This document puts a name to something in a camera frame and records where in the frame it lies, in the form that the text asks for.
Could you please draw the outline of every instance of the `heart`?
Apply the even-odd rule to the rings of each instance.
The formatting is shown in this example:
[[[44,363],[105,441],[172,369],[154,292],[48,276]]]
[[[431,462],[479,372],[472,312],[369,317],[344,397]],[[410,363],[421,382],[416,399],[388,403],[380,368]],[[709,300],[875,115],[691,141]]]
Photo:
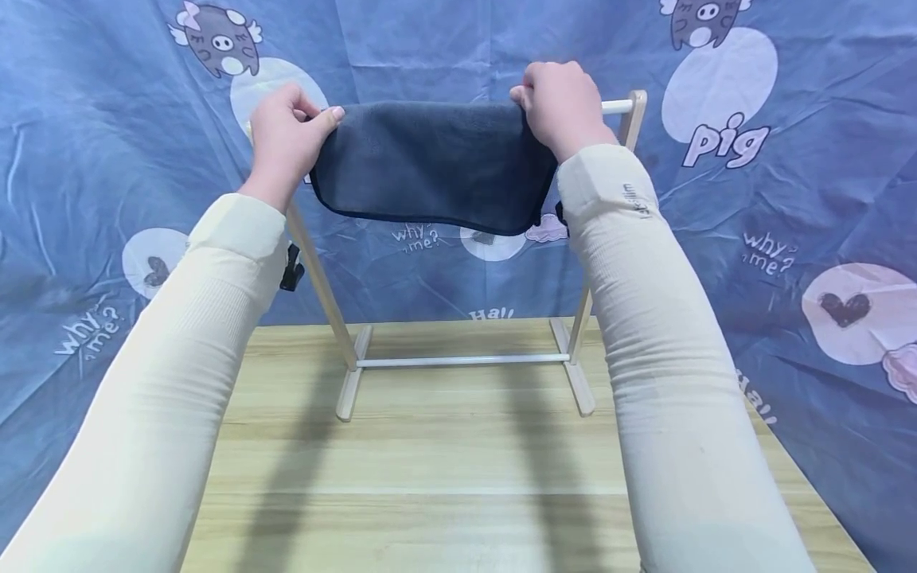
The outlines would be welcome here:
[[[475,231],[471,234],[471,240],[480,245],[492,245],[494,236],[490,233],[482,233],[481,231]]]
[[[143,282],[149,287],[162,286],[166,279],[169,278],[169,267],[166,266],[165,261],[159,257],[149,257],[147,258],[147,264],[152,272],[143,278]]]
[[[846,303],[833,292],[826,292],[819,297],[818,303],[841,328],[862,320],[872,309],[872,302],[862,292],[851,296]]]

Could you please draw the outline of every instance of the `table surface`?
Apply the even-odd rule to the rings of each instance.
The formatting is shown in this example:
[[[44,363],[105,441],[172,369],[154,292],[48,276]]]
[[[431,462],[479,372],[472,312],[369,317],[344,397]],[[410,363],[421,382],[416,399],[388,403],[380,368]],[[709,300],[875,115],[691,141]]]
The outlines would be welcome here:
[[[368,358],[554,351],[547,320],[492,320],[377,325]],[[343,424],[330,328],[258,329],[183,571],[636,573],[595,324],[582,365],[585,419],[559,365],[496,365],[367,370]],[[871,571],[751,415],[818,569]]]

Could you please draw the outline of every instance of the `beige arm sleeve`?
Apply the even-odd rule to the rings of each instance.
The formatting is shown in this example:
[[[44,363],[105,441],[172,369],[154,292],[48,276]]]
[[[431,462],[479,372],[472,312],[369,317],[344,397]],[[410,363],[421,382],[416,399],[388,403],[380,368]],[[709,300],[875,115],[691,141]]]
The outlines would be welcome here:
[[[204,214],[0,571],[179,570],[243,352],[280,284],[284,225],[238,194]]]
[[[602,329],[645,571],[814,571],[646,170],[601,145],[566,161],[558,180]]]

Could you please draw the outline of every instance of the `blue cloth background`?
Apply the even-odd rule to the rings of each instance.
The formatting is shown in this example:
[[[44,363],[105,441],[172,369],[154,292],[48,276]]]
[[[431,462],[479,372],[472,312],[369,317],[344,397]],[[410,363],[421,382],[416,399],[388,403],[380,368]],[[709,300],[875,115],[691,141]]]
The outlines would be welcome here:
[[[917,398],[889,383],[892,355],[842,355],[844,336],[891,333],[889,352],[917,342],[906,298],[917,280],[917,4],[744,0],[731,27],[704,36],[691,34],[704,24],[694,16],[673,34],[680,0],[214,2],[234,12],[2,5],[0,547],[184,236],[246,176],[242,126],[259,86],[293,79],[322,104],[502,100],[529,61],[577,59],[605,99],[648,90],[638,154],[749,399],[873,566],[913,570]],[[232,50],[215,47],[220,34]],[[214,60],[227,54],[235,61]],[[348,321],[574,312],[580,268],[550,216],[486,245],[447,226],[332,215],[305,184],[298,201]],[[816,278],[831,283],[846,263],[879,282],[903,276],[900,304],[879,296],[846,329],[817,305],[803,312]],[[843,288],[841,302],[859,292]],[[263,324],[324,321],[304,283],[280,292]],[[832,336],[840,351],[823,349]]]

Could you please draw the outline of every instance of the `towel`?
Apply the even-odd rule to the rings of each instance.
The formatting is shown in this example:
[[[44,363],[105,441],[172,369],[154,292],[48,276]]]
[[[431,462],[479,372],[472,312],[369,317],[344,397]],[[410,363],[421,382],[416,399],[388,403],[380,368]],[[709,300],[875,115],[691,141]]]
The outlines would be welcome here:
[[[310,174],[340,215],[512,237],[540,220],[557,161],[516,104],[345,106]]]

